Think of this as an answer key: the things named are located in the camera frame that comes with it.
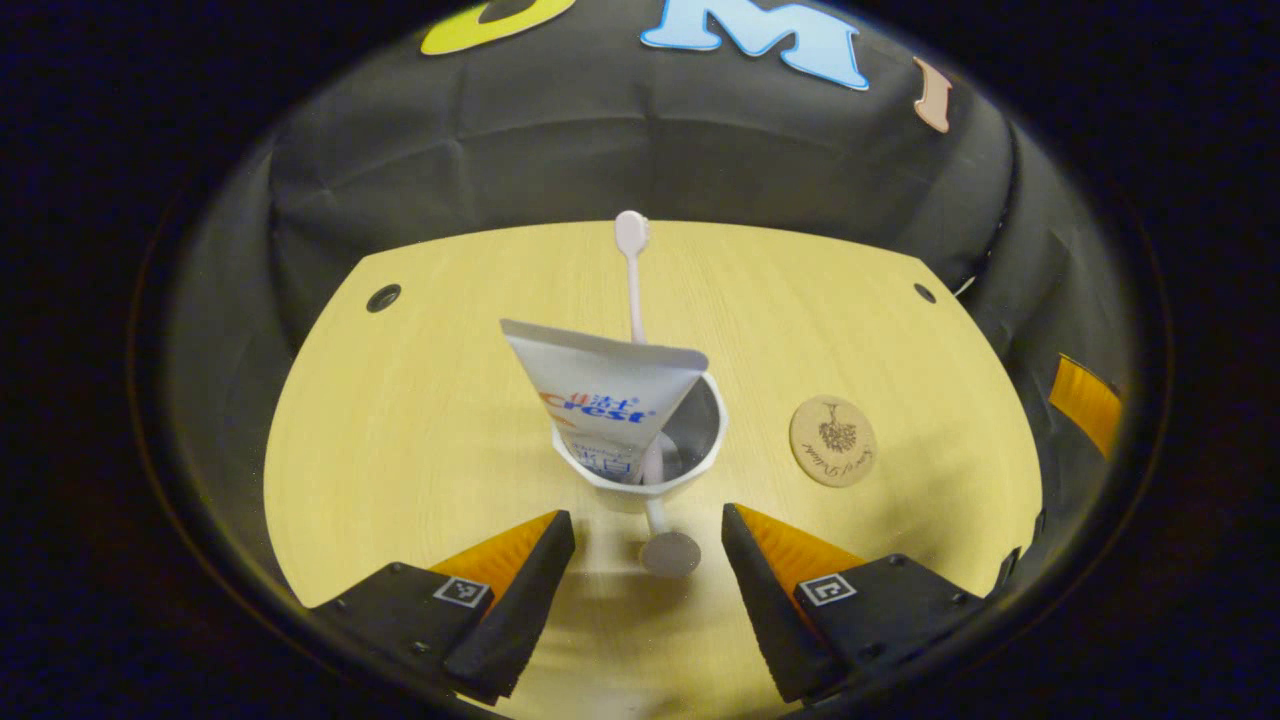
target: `toothpaste tube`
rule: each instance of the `toothpaste tube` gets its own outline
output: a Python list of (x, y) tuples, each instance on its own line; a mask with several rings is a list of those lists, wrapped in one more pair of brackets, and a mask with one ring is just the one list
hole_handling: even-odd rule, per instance
[(502, 320), (564, 447), (602, 478), (634, 483), (640, 457), (698, 378), (696, 350), (635, 345)]

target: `wooden coaster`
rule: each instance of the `wooden coaster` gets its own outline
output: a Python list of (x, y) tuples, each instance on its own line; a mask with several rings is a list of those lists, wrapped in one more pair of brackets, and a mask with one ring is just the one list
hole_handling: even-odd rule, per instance
[(791, 416), (791, 452), (810, 478), (842, 488), (872, 471), (876, 433), (847, 400), (819, 395)]

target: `wooden table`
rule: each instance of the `wooden table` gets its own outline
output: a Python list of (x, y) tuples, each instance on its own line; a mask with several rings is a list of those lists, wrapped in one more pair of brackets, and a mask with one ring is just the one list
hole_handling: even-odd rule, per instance
[[(271, 542), (303, 605), (393, 560), (428, 568), (564, 509), (577, 552), (497, 710), (772, 717), (788, 706), (719, 544), (724, 502), (991, 589), (1000, 561), (1032, 538), (1036, 448), (996, 355), (924, 264), (791, 232), (652, 229), (640, 258), (649, 340), (704, 351), (730, 414), (716, 466), (667, 506), (703, 547), (692, 577), (640, 569), (644, 516), (600, 507), (550, 448), (547, 414), (498, 329), (515, 318), (630, 337), (612, 223), (571, 223), (372, 255), (334, 295), (285, 383), (266, 454)], [(389, 283), (398, 300), (369, 313)], [(858, 405), (878, 438), (874, 470), (847, 488), (809, 479), (791, 455), (791, 414), (819, 393)]]

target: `cup rim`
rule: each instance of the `cup rim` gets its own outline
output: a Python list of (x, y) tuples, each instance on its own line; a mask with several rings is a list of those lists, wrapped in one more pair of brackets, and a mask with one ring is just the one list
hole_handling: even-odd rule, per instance
[(724, 432), (728, 429), (728, 413), (724, 409), (724, 398), (721, 396), (719, 386), (716, 384), (716, 378), (713, 378), (710, 373), (704, 372), (701, 374), (701, 378), (704, 382), (707, 382), (707, 387), (710, 388), (712, 397), (716, 398), (716, 410), (719, 414), (719, 427), (716, 429), (716, 441), (712, 442), (712, 447), (710, 450), (707, 451), (707, 456), (704, 456), (698, 465), (694, 465), (691, 469), (689, 469), (689, 471), (684, 473), (678, 478), (672, 478), (657, 486), (628, 486), (623, 483), (607, 480), (596, 475), (595, 473), (588, 470), (586, 468), (582, 466), (581, 462), (573, 459), (573, 454), (571, 454), (568, 448), (564, 447), (564, 441), (563, 438), (561, 438), (559, 429), (556, 427), (554, 420), (550, 421), (552, 447), (556, 448), (556, 452), (559, 452), (561, 457), (563, 457), (570, 464), (571, 468), (577, 470), (579, 475), (582, 475), (586, 479), (586, 482), (591, 483), (593, 486), (600, 489), (618, 492), (622, 495), (634, 495), (639, 497), (660, 497), (709, 470), (710, 466), (716, 462), (716, 456), (719, 455), (721, 446), (724, 443)]

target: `letter m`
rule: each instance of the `letter m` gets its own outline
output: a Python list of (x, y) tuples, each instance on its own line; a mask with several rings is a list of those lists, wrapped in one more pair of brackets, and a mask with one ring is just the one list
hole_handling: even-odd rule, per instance
[(858, 28), (804, 5), (762, 10), (750, 0), (667, 0), (662, 24), (643, 32), (640, 41), (652, 47), (714, 50), (721, 38), (707, 29), (707, 15), (716, 15), (739, 49), (753, 58), (795, 35), (795, 47), (782, 53), (783, 63), (854, 90), (870, 87), (854, 59)]

